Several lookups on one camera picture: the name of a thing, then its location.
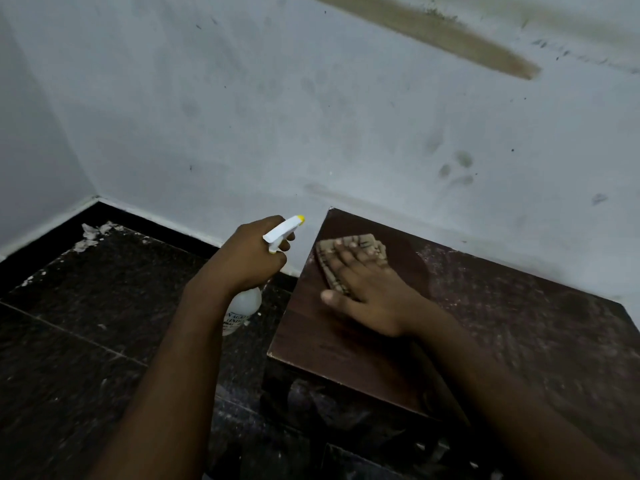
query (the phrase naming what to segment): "fingernail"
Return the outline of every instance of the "fingernail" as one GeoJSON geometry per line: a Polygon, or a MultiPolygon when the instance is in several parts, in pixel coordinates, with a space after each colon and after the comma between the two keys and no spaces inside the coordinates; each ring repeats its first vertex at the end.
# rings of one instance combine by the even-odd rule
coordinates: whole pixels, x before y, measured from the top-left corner
{"type": "Polygon", "coordinates": [[[322,293],[320,293],[320,299],[324,302],[325,305],[331,304],[332,297],[333,291],[331,290],[324,290],[322,293]]]}

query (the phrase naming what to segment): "bottle label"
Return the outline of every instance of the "bottle label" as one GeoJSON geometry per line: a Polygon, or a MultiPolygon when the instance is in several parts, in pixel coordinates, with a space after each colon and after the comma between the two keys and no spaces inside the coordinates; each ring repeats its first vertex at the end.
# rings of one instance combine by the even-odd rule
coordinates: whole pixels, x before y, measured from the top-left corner
{"type": "Polygon", "coordinates": [[[222,336],[229,335],[244,323],[251,315],[238,315],[237,313],[227,312],[225,320],[222,322],[222,336]]]}

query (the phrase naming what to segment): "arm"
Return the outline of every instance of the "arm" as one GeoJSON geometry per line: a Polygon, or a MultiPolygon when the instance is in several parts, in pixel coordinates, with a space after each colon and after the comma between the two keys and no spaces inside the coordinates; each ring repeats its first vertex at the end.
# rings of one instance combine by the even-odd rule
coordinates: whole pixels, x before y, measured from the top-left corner
{"type": "Polygon", "coordinates": [[[473,425],[489,432],[532,479],[630,479],[578,428],[566,421],[433,302],[412,290],[382,261],[336,245],[332,270],[360,302],[330,290],[322,300],[390,337],[418,339],[473,425]]]}
{"type": "MultiPolygon", "coordinates": [[[[91,479],[201,478],[223,318],[237,293],[267,281],[286,263],[283,253],[269,254],[262,240],[283,220],[268,217],[238,227],[187,284],[158,352],[91,479]]],[[[289,243],[283,241],[280,248],[288,250],[289,243]]]]}

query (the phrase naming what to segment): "person's left arm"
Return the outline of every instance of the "person's left arm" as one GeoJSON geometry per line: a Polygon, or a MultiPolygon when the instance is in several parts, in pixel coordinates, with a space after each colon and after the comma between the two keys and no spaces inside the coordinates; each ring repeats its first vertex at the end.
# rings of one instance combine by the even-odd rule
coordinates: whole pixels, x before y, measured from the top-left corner
{"type": "MultiPolygon", "coordinates": [[[[283,222],[267,217],[238,227],[188,282],[171,325],[90,478],[199,479],[218,379],[222,322],[231,299],[277,273],[262,235],[283,222]]],[[[289,249],[283,241],[280,248],[289,249]]]]}

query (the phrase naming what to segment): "white spray trigger head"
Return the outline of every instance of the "white spray trigger head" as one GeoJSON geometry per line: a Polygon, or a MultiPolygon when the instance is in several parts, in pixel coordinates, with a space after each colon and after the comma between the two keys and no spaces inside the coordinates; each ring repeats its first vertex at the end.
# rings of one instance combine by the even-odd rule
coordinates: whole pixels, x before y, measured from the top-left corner
{"type": "Polygon", "coordinates": [[[273,229],[271,229],[268,233],[262,236],[262,238],[269,245],[269,252],[271,254],[276,254],[278,252],[278,247],[283,242],[283,240],[291,234],[298,226],[302,225],[305,221],[304,216],[293,216],[288,218],[282,224],[277,225],[273,229]]]}

